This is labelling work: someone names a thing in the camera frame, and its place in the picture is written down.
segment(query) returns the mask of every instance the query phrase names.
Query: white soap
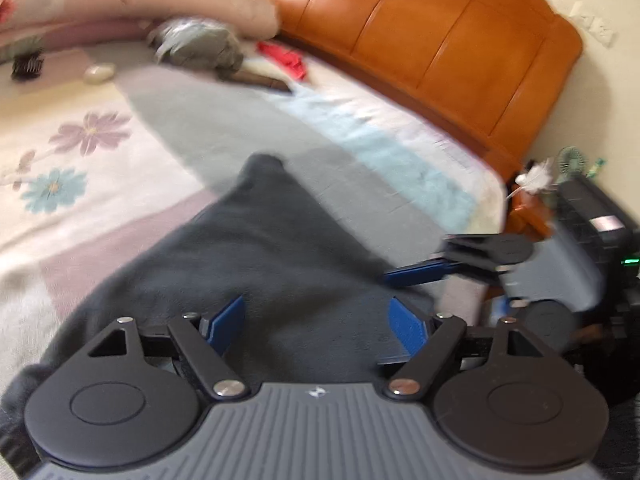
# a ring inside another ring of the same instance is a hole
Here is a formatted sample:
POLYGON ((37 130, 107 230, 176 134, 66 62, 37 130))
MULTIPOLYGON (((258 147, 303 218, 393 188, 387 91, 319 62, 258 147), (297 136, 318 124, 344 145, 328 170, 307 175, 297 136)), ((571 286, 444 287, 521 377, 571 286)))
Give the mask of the white soap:
POLYGON ((115 73, 116 66, 113 63, 93 65, 84 72, 84 82, 89 85, 99 85, 112 79, 115 73))

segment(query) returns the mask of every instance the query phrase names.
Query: wooden headboard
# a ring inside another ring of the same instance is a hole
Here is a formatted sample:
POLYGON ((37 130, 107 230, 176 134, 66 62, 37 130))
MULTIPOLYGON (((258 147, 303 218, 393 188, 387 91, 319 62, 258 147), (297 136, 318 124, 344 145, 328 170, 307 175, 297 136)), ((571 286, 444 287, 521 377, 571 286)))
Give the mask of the wooden headboard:
POLYGON ((545 0, 274 0, 286 41, 443 127, 503 178, 582 40, 545 0))

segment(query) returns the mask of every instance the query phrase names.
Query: blue flower pattern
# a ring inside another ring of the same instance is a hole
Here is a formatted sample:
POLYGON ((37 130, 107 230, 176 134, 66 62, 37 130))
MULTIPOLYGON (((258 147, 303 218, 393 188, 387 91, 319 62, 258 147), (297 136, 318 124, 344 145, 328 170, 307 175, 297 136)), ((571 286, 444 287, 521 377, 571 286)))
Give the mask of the blue flower pattern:
POLYGON ((27 211, 53 213, 59 205, 73 205, 85 190, 86 173, 76 173, 73 168, 64 171, 55 168, 32 180, 29 190, 20 198, 27 202, 24 207, 27 211))

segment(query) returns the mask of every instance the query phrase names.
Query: blue gripper pad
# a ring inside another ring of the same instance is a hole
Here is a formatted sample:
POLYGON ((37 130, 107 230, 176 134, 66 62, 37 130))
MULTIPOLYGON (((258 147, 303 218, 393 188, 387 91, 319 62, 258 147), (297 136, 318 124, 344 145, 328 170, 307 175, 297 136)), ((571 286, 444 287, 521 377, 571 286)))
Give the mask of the blue gripper pad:
POLYGON ((425 323, 398 298, 393 298, 389 302, 389 328, 394 331, 411 357, 417 354, 429 338, 425 323))
POLYGON ((246 304, 242 296, 239 296, 211 322, 206 339, 209 346, 218 355, 222 355, 229 348, 229 345, 238 338, 244 326, 245 315, 246 304))

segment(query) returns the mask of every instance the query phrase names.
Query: green fan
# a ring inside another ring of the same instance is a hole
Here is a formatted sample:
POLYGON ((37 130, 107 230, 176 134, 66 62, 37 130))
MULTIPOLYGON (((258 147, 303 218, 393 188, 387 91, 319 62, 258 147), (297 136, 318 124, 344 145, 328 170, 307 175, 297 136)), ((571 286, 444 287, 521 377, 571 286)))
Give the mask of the green fan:
POLYGON ((558 153, 558 171, 560 176, 556 180, 556 184, 567 180, 572 174, 584 173, 587 165, 587 159, 582 152, 575 146, 567 146, 558 153))

